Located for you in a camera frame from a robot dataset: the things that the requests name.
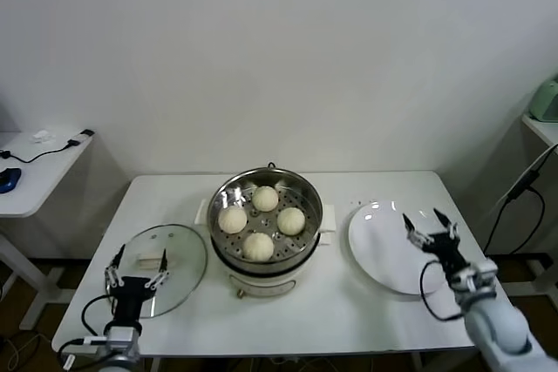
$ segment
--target black cable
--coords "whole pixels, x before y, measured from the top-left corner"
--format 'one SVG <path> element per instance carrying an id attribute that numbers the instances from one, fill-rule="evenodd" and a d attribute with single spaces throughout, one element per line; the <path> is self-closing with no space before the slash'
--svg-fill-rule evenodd
<path id="1" fill-rule="evenodd" d="M 502 217 L 502 214 L 504 213 L 504 210 L 506 209 L 506 206 L 511 202 L 510 199 L 506 199 L 506 202 L 504 202 L 504 205 L 502 205 L 502 208 L 500 208 L 500 211 L 498 212 L 498 217 L 496 217 L 496 221 L 494 222 L 494 225 L 492 227 L 492 231 L 490 232 L 490 235 L 488 236 L 488 241 L 485 244 L 485 248 L 482 249 L 482 253 L 486 254 L 487 250 L 488 250 L 488 246 L 490 246 L 490 243 L 492 242 L 492 238 L 494 237 L 494 233 L 496 232 L 496 228 L 498 227 L 498 224 L 500 224 L 500 218 Z"/>
<path id="2" fill-rule="evenodd" d="M 106 300 L 109 297 L 110 297 L 109 295 L 104 294 L 104 295 L 100 295 L 96 298 L 93 298 L 92 300 L 87 302 L 84 306 L 84 309 L 81 310 L 81 323 L 84 325 L 85 328 L 87 328 L 87 331 L 89 331 L 92 335 L 98 335 L 98 334 L 95 330 L 93 330 L 93 328 L 89 324 L 87 324 L 87 321 L 85 320 L 85 313 L 87 312 L 87 309 L 91 305 L 93 305 L 95 302 L 100 301 L 100 300 Z"/>
<path id="3" fill-rule="evenodd" d="M 458 320 L 460 318 L 463 318 L 463 314 L 459 313 L 459 314 L 454 314 L 454 315 L 450 315 L 449 317 L 440 317 L 439 315 L 437 315 L 432 308 L 430 308 L 430 305 L 428 305 L 428 301 L 426 300 L 426 295 L 425 295 L 425 287 L 423 285 L 423 280 L 425 278 L 425 272 L 426 269 L 433 265 L 434 263 L 439 263 L 439 261 L 437 260 L 430 260 L 428 263 L 425 264 L 425 266 L 422 268 L 422 271 L 420 272 L 420 298 L 422 299 L 422 302 L 424 302 L 426 309 L 428 310 L 428 312 L 431 314 L 432 317 L 434 317 L 436 320 L 438 321 L 442 321 L 442 322 L 448 322 L 448 321 L 454 321 L 454 320 Z"/>
<path id="4" fill-rule="evenodd" d="M 537 230 L 541 226 L 542 219 L 544 218 L 544 213 L 547 209 L 547 204 L 544 201 L 544 198 L 542 197 L 542 195 L 539 193 L 539 191 L 537 191 L 536 189 L 534 189 L 531 186 L 527 190 L 531 193 L 534 193 L 536 196 L 539 197 L 539 200 L 541 201 L 541 214 L 539 215 L 539 219 L 537 220 L 537 223 L 534 226 L 533 231 L 531 231 L 531 234 L 529 234 L 528 237 L 519 246 L 517 246 L 517 248 L 515 248 L 515 250 L 513 250 L 513 252 L 511 252 L 510 254 L 514 254 L 514 253 L 519 252 L 533 238 L 534 234 L 537 232 Z"/>
<path id="5" fill-rule="evenodd" d="M 0 157 L 3 157 L 4 159 L 12 157 L 13 159 L 16 159 L 17 161 L 20 161 L 21 163 L 29 164 L 29 163 L 32 163 L 33 161 L 35 161 L 36 159 L 38 159 L 39 157 L 46 156 L 47 154 L 54 154 L 55 152 L 63 152 L 64 150 L 66 150 L 70 147 L 72 147 L 72 145 L 68 143 L 64 147 L 59 148 L 58 150 L 50 150 L 49 152 L 41 152 L 40 154 L 38 154 L 37 156 L 35 156 L 31 160 L 23 160 L 20 157 L 12 154 L 11 152 L 9 152 L 7 150 L 0 150 L 0 153 L 1 153 Z"/>

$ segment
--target wire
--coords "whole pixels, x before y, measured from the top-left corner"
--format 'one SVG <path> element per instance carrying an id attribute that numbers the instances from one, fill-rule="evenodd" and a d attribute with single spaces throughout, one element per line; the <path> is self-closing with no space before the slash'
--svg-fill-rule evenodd
<path id="1" fill-rule="evenodd" d="M 85 328 L 87 328 L 87 331 L 89 331 L 92 335 L 98 335 L 98 334 L 95 330 L 93 330 L 93 328 L 89 324 L 87 324 L 87 321 L 85 320 L 85 313 L 87 312 L 87 309 L 91 305 L 93 305 L 95 302 L 101 301 L 101 300 L 106 300 L 108 298 L 109 298 L 109 295 L 107 295 L 107 294 L 103 294 L 103 295 L 100 295 L 96 298 L 93 298 L 92 300 L 87 302 L 84 306 L 84 309 L 81 310 L 81 323 L 84 325 Z"/>
<path id="2" fill-rule="evenodd" d="M 542 219 L 544 218 L 544 213 L 547 209 L 547 204 L 544 201 L 544 198 L 542 197 L 542 195 L 536 189 L 534 189 L 533 187 L 530 186 L 527 190 L 531 193 L 534 193 L 536 196 L 539 197 L 539 200 L 541 201 L 541 214 L 539 215 L 539 219 L 537 220 L 537 223 L 534 226 L 533 231 L 531 231 L 531 234 L 529 234 L 528 237 L 519 246 L 517 246 L 517 248 L 515 248 L 515 250 L 513 250 L 513 252 L 510 253 L 510 254 L 514 254 L 514 253 L 519 252 L 533 238 L 534 234 L 537 232 L 537 230 L 541 226 Z"/>
<path id="3" fill-rule="evenodd" d="M 490 232 L 490 235 L 488 236 L 488 241 L 485 244 L 485 248 L 482 249 L 482 253 L 486 254 L 487 250 L 488 250 L 488 246 L 490 246 L 490 243 L 492 242 L 492 238 L 494 237 L 494 233 L 496 232 L 496 228 L 498 227 L 498 224 L 500 224 L 500 218 L 502 218 L 502 214 L 504 213 L 504 210 L 506 209 L 506 206 L 511 202 L 511 200 L 506 200 L 506 202 L 504 202 L 504 205 L 502 205 L 502 208 L 500 208 L 500 211 L 498 212 L 498 217 L 496 217 L 496 221 L 494 222 L 494 225 L 492 227 L 492 231 Z"/>
<path id="4" fill-rule="evenodd" d="M 18 337 L 19 335 L 22 335 L 24 333 L 35 333 L 21 348 L 17 348 L 14 339 L 16 337 Z M 51 340 L 46 337 L 45 335 L 43 335 L 42 333 L 39 333 L 38 331 L 34 331 L 34 330 L 29 330 L 29 331 L 19 331 L 17 333 L 15 333 L 12 337 L 9 338 L 5 338 L 4 341 L 6 343 L 8 343 L 8 345 L 11 347 L 11 349 L 13 350 L 13 354 L 10 356 L 10 359 L 8 360 L 8 367 L 7 370 L 9 372 L 16 372 L 18 370 L 21 370 L 25 365 L 27 365 L 31 359 L 37 354 L 40 343 L 41 343 L 41 339 L 43 339 L 45 342 L 47 343 L 51 343 Z M 21 352 L 23 352 L 25 350 L 25 348 L 27 348 L 30 344 L 32 344 L 33 342 L 36 342 L 35 347 L 33 348 L 33 351 L 31 352 L 30 356 L 25 359 L 25 361 L 23 363 L 20 364 L 21 362 L 21 357 L 20 354 Z"/>
<path id="5" fill-rule="evenodd" d="M 542 161 L 542 163 L 539 164 L 539 167 L 537 167 L 535 171 L 539 172 L 542 169 L 542 167 L 547 163 L 548 158 L 550 157 L 552 152 L 556 149 L 556 147 L 558 147 L 558 144 L 554 144 L 550 148 L 548 148 L 547 155 L 544 156 L 544 160 Z"/>
<path id="6" fill-rule="evenodd" d="M 458 320 L 460 318 L 463 317 L 462 313 L 459 314 L 454 314 L 454 315 L 450 315 L 449 317 L 440 317 L 439 315 L 437 315 L 432 308 L 430 308 L 430 305 L 428 305 L 428 301 L 426 300 L 426 295 L 425 295 L 425 287 L 423 284 L 423 280 L 425 278 L 425 272 L 426 269 L 433 265 L 434 263 L 439 263 L 439 261 L 437 260 L 430 260 L 428 263 L 425 264 L 425 266 L 422 268 L 422 271 L 420 272 L 420 298 L 422 299 L 422 302 L 424 302 L 426 309 L 428 310 L 428 312 L 431 314 L 432 317 L 434 317 L 436 320 L 438 321 L 442 321 L 442 322 L 448 322 L 448 321 L 454 321 L 454 320 Z"/>
<path id="7" fill-rule="evenodd" d="M 492 213 L 494 212 L 494 209 L 496 209 L 498 207 L 498 205 L 501 203 L 502 200 L 504 200 L 505 198 L 507 198 L 508 194 L 510 192 L 512 192 L 512 190 L 515 188 L 515 186 L 520 183 L 520 181 L 523 179 L 523 176 L 525 176 L 541 159 L 544 159 L 542 161 L 542 163 L 539 165 L 539 167 L 536 169 L 536 171 L 539 171 L 542 169 L 542 167 L 546 164 L 548 158 L 550 157 L 550 155 L 553 153 L 553 151 L 558 148 L 558 144 L 553 144 L 550 145 L 544 152 L 542 152 L 541 154 L 539 154 L 539 157 L 537 157 L 533 163 L 531 163 L 527 169 L 525 169 L 525 171 L 516 179 L 516 181 L 512 184 L 512 186 L 507 190 L 506 193 L 504 193 L 502 196 L 500 196 L 498 198 L 498 200 L 494 203 L 494 205 L 492 205 L 492 207 L 480 218 L 480 220 L 475 224 L 474 228 L 479 228 L 487 219 L 490 215 L 492 215 Z"/>
<path id="8" fill-rule="evenodd" d="M 17 161 L 20 161 L 21 163 L 25 163 L 26 165 L 29 163 L 34 162 L 36 159 L 46 156 L 47 154 L 54 154 L 55 152 L 63 152 L 64 150 L 70 148 L 71 145 L 70 144 L 66 144 L 64 147 L 59 148 L 58 150 L 50 150 L 49 152 L 41 152 L 40 154 L 38 154 L 37 156 L 35 156 L 34 158 L 32 158 L 31 160 L 23 160 L 20 157 L 12 154 L 11 152 L 7 151 L 7 150 L 0 150 L 0 152 L 4 153 L 4 155 L 6 155 L 7 157 L 4 157 L 5 159 L 7 159 L 8 157 L 12 157 L 13 159 L 16 159 Z"/>

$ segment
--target table leg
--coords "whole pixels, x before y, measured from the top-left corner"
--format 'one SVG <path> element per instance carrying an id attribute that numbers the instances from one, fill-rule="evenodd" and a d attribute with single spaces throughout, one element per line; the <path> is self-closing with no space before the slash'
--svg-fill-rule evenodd
<path id="1" fill-rule="evenodd" d="M 6 282 L 3 283 L 3 285 L 2 285 L 2 299 L 0 301 L 3 301 L 3 299 L 6 297 L 6 295 L 10 292 L 10 289 L 13 286 L 16 279 L 17 279 L 17 274 L 15 272 L 12 272 L 10 277 L 6 280 Z"/>
<path id="2" fill-rule="evenodd" d="M 558 310 L 558 288 L 555 286 L 558 281 L 557 265 L 551 266 L 548 270 L 544 270 L 538 260 L 528 260 L 527 265 L 536 276 L 534 281 L 502 283 L 507 296 L 545 295 Z"/>
<path id="3" fill-rule="evenodd" d="M 154 357 L 153 361 L 151 362 L 151 368 L 149 372 L 159 372 L 160 367 L 160 357 Z"/>
<path id="4" fill-rule="evenodd" d="M 31 330 L 46 304 L 68 304 L 74 294 L 72 289 L 60 289 L 56 282 L 64 272 L 61 267 L 51 269 L 48 275 L 43 274 L 23 254 L 19 252 L 3 235 L 0 234 L 0 260 L 37 290 L 37 296 L 27 310 L 19 328 Z"/>

